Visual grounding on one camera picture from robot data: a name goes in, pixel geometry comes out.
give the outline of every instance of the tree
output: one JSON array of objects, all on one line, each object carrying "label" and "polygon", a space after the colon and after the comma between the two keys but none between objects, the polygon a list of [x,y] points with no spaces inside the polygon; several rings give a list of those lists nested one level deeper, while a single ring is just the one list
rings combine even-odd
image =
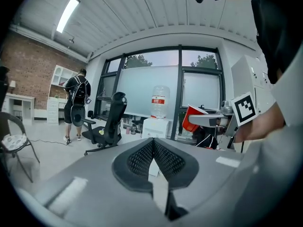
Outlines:
[{"label": "tree", "polygon": [[214,55],[206,55],[205,57],[198,56],[198,61],[195,63],[190,63],[192,67],[204,67],[204,68],[211,68],[217,69],[218,65],[214,58]]},{"label": "tree", "polygon": [[143,55],[131,55],[127,57],[123,69],[151,66],[152,62],[148,62]]}]

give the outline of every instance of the brick wall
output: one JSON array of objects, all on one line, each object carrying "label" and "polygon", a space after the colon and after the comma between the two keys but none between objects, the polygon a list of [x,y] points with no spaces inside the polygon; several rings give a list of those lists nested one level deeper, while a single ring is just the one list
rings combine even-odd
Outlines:
[{"label": "brick wall", "polygon": [[[36,109],[46,109],[56,65],[73,71],[86,67],[71,56],[15,32],[9,32],[4,41],[1,62],[10,69],[9,80],[16,81],[13,93],[34,96]],[[62,87],[51,86],[50,95],[65,98]]]}]

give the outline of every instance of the sky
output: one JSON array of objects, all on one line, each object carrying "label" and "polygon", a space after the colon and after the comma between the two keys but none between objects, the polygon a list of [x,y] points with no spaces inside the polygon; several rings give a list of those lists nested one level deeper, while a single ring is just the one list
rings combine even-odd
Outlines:
[{"label": "sky", "polygon": [[[190,66],[190,63],[196,62],[198,56],[205,57],[208,54],[214,54],[204,51],[182,51],[182,65]],[[178,51],[158,51],[142,54],[148,62],[152,62],[152,66],[176,66],[178,65]],[[108,72],[117,71],[120,59],[111,61]]]}]

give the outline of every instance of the sneaker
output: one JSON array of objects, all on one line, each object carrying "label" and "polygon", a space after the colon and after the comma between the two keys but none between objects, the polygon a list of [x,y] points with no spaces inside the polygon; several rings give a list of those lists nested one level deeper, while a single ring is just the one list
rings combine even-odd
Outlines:
[{"label": "sneaker", "polygon": [[66,137],[66,135],[63,137],[63,140],[64,140],[65,142],[67,142],[68,139],[69,139],[69,137]]}]

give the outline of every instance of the black backpack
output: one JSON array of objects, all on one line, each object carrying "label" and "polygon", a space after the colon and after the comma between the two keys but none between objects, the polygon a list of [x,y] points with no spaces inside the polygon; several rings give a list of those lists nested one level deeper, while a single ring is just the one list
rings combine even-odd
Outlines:
[{"label": "black backpack", "polygon": [[81,82],[78,76],[74,77],[77,81],[77,85],[74,87],[71,93],[71,102],[73,105],[85,105],[87,101],[86,85],[89,83],[87,80]]}]

